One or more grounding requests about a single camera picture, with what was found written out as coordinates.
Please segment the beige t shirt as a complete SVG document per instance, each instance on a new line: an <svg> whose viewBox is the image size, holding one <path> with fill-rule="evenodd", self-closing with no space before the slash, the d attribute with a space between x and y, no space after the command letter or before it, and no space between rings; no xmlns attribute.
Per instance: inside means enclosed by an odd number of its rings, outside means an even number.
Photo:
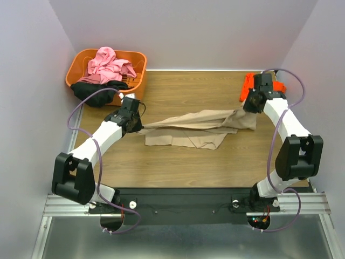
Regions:
<svg viewBox="0 0 345 259"><path fill-rule="evenodd" d="M182 146L216 150L225 137L238 130L255 130L257 115L236 110L202 110L144 125L147 146Z"/></svg>

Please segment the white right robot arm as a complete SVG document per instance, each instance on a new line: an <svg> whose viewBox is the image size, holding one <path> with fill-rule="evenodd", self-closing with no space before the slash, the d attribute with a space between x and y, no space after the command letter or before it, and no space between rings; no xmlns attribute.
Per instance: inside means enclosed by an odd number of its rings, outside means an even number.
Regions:
<svg viewBox="0 0 345 259"><path fill-rule="evenodd" d="M323 139L305 129L280 91L251 89L244 111L265 113L275 126L267 161L267 176L256 183L248 197L253 210L261 210L289 186L317 175Z"/></svg>

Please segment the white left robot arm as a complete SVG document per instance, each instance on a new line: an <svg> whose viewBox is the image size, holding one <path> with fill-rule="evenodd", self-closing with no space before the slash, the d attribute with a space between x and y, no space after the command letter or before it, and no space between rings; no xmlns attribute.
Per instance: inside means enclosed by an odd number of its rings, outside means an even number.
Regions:
<svg viewBox="0 0 345 259"><path fill-rule="evenodd" d="M95 180L93 169L97 163L102 174L102 155L127 133L142 129L138 115L132 118L109 115L100 127L79 147L57 155L54 163L52 193L81 205L101 203L109 213L119 209L119 192Z"/></svg>

